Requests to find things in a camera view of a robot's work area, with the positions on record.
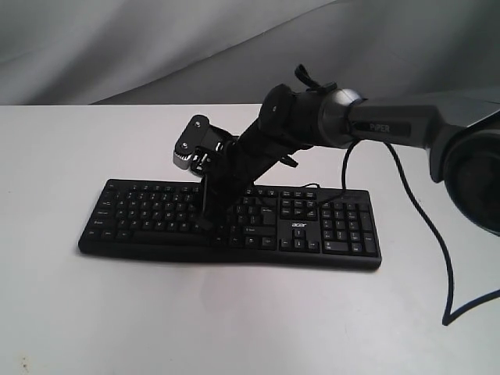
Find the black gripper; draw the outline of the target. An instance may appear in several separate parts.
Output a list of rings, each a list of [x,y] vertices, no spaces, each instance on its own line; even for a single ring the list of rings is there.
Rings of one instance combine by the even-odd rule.
[[[223,154],[212,161],[201,180],[202,205],[197,224],[210,231],[213,228],[210,213],[224,213],[212,233],[214,247],[229,245],[230,206],[276,163],[285,161],[295,166],[291,155],[305,148],[297,142],[266,134],[257,122],[235,137]]]

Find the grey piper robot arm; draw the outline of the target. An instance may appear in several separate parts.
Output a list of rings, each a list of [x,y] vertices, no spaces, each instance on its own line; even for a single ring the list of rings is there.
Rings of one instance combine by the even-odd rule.
[[[350,89],[294,93],[275,87],[253,124],[224,138],[220,159],[203,177],[205,229],[280,159],[315,146],[346,149],[360,141],[421,148],[430,178],[443,183],[457,209],[499,232],[499,89],[364,98]]]

